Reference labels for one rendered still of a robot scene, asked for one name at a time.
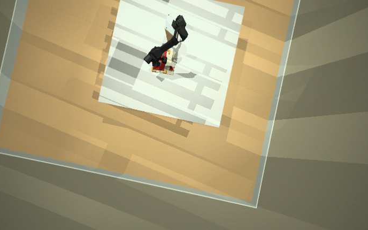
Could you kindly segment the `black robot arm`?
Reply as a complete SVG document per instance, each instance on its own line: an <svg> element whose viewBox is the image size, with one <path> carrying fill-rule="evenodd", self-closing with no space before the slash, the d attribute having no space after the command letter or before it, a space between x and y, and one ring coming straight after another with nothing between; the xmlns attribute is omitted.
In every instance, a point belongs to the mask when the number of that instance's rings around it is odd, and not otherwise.
<svg viewBox="0 0 368 230"><path fill-rule="evenodd" d="M185 22L183 16L178 15L177 18L176 18L176 21L173 20L173 22L172 22L172 27L175 29L175 31L174 31L174 35L171 38L171 40L169 40L167 43L165 43L161 47L152 48L151 51L147 54L147 56L144 58L145 62L147 64L150 64L152 62L153 67L159 67L160 66L159 59L161 58L162 54L165 51L172 48L173 46L178 45L179 42L183 42L188 37L188 33L185 29L185 26L186 26L186 22ZM182 39L179 42L176 38L177 31L178 31L181 39Z"/></svg>

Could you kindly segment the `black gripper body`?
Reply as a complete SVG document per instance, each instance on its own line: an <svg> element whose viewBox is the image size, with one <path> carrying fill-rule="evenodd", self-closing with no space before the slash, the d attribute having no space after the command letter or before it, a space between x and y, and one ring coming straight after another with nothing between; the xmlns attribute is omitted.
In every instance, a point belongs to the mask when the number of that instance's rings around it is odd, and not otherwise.
<svg viewBox="0 0 368 230"><path fill-rule="evenodd" d="M159 60L162 60L162 63L163 64L166 64L167 63L167 57L162 57L162 58L160 58Z"/></svg>

